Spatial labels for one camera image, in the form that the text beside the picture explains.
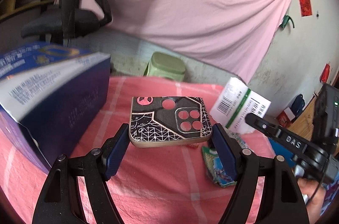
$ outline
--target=black chair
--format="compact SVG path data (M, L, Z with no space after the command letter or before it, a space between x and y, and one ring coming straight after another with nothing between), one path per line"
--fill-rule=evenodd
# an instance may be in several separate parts
M95 32L112 21L111 8L107 0L95 0L104 12L99 20L90 10L79 9L79 0L59 0L59 8L42 13L27 23L21 30L21 37L51 34L51 43L72 45L72 39Z

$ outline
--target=barcode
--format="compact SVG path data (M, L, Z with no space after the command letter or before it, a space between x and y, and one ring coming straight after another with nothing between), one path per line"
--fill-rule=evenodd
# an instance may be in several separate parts
M232 101L229 100L228 98L226 97L222 97L222 101L219 103L219 105L217 106L217 109L226 114L227 111L229 110L230 106L232 105Z
M12 89L10 95L19 103L24 105L35 95L52 85L54 83L54 79L59 75L60 72L52 73L51 71L43 75L36 74Z

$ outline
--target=silver bolt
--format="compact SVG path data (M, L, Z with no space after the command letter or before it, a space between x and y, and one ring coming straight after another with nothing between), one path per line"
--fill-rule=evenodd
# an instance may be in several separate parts
M278 160L279 162L284 162L284 161L285 161L285 158L284 158L284 156L278 155L278 156L277 156L277 160Z
M251 153L252 153L252 151L250 149L248 149L248 148L244 148L242 150L242 152L243 152L244 155L251 155Z
M98 155L100 152L101 152L100 148L94 148L94 149L91 150L91 153L93 155Z
M61 154L58 156L58 161L62 161L65 158L66 158L65 154Z

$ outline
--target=red paper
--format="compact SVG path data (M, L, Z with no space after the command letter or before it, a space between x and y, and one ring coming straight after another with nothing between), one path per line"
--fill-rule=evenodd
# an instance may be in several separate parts
M301 7L301 16L312 15L311 0L299 0Z

